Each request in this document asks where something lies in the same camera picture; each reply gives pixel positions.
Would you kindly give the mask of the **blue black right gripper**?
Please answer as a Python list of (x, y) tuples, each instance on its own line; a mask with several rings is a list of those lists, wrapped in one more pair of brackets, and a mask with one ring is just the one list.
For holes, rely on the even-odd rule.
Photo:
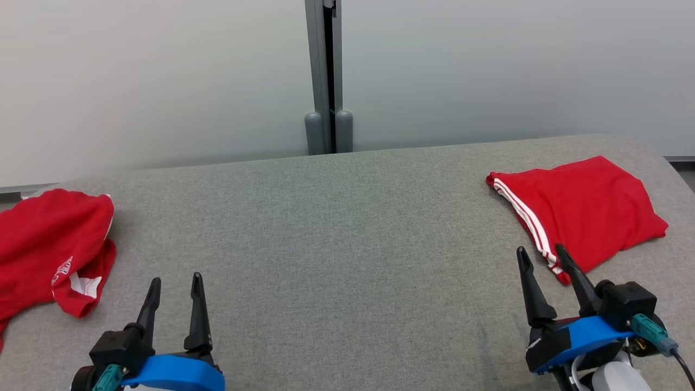
[(534, 266), (524, 247), (518, 247), (518, 260), (523, 299), (528, 325), (533, 327), (529, 333), (529, 346), (525, 359), (530, 372), (543, 374), (553, 367), (571, 362), (619, 339), (636, 336), (631, 329), (618, 331), (603, 318), (596, 316), (602, 301), (595, 287), (579, 265), (561, 243), (554, 245), (561, 269), (570, 277), (575, 291), (581, 318), (572, 318), (569, 323), (555, 323), (557, 312), (548, 303), (534, 276)]

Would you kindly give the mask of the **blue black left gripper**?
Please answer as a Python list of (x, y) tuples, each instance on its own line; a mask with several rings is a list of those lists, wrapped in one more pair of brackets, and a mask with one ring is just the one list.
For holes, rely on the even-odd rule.
[[(147, 291), (136, 322), (124, 331), (136, 331), (142, 344), (153, 346), (156, 310), (161, 297), (161, 278), (154, 278)], [(154, 355), (147, 358), (136, 376), (122, 379), (120, 386), (165, 390), (226, 390), (224, 374), (212, 356), (212, 336), (207, 310), (204, 281), (200, 272), (193, 273), (193, 300), (189, 333), (184, 339), (186, 352)]]

